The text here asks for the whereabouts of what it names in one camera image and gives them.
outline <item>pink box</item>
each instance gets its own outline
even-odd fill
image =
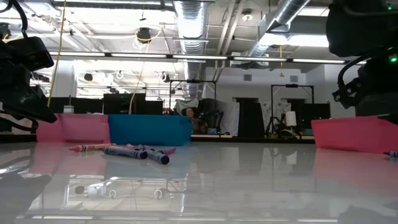
[[[312,121],[317,148],[380,154],[395,151],[398,125],[377,116]]]
[[[38,142],[109,143],[108,115],[56,114],[53,124],[39,121]]]

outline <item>metal frame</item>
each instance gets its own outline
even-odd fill
[[[214,84],[214,108],[217,109],[217,82],[216,81],[200,81],[200,80],[170,80],[169,89],[169,106],[172,106],[172,83],[173,82],[186,82],[186,83],[213,83]]]
[[[305,90],[305,87],[311,88],[312,104],[315,103],[314,89],[313,85],[297,85],[297,84],[286,84],[286,85],[271,85],[271,133],[274,133],[274,87],[286,87],[286,88],[299,88],[301,87]]]

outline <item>ceiling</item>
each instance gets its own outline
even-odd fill
[[[245,9],[252,10],[253,19],[244,21],[238,19],[233,39],[228,46],[227,54],[232,52],[247,52],[257,40],[257,27],[263,15],[277,8],[278,0],[246,0],[243,4]],[[327,5],[331,1],[312,1],[299,14],[300,16],[325,17],[328,14]],[[60,38],[61,9],[63,1],[28,0],[21,3],[28,20],[28,34],[37,35],[42,38],[49,51],[57,51]],[[66,52],[148,52],[158,54],[180,54],[180,42],[175,13],[171,11],[155,11],[142,9],[116,9],[115,7],[96,8],[93,7],[68,7],[67,2],[65,24],[63,29],[62,51]],[[208,7],[208,19],[206,27],[206,54],[214,55],[223,30],[223,18],[230,4],[230,0],[217,0]],[[10,23],[12,38],[20,35],[19,26],[21,20],[15,10],[0,14],[0,22]],[[157,36],[150,45],[137,44],[135,33],[140,27],[149,27],[152,37]],[[327,47],[308,47],[283,45],[282,57],[296,58],[334,58]],[[269,48],[266,52],[270,57],[280,57],[281,49]],[[184,79],[182,62],[128,62],[128,61],[95,61],[80,60],[80,83],[79,85],[104,85],[99,82],[84,81],[84,74],[105,73],[113,76],[113,83],[119,86],[163,86],[164,83],[159,74],[163,72],[174,79]],[[279,63],[270,63],[270,69],[280,66]],[[313,68],[313,65],[291,63],[284,65],[285,68],[298,68],[302,72]],[[44,75],[51,77],[51,70],[42,71]]]

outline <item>silver ductwork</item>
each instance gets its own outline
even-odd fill
[[[268,19],[265,17],[260,23],[259,30],[262,30],[261,37],[246,56],[262,57],[269,47],[269,45],[265,44],[269,38],[269,33],[273,30],[277,32],[288,32],[290,23],[310,1],[311,0],[280,0],[278,8],[272,13],[273,18]]]
[[[205,35],[207,3],[198,1],[174,2],[177,13],[178,35],[180,38],[189,39],[180,42],[183,54],[202,55],[205,53],[205,43],[202,39]],[[202,63],[184,62],[186,80],[204,80],[205,68]],[[190,98],[199,95],[198,84],[187,85]]]

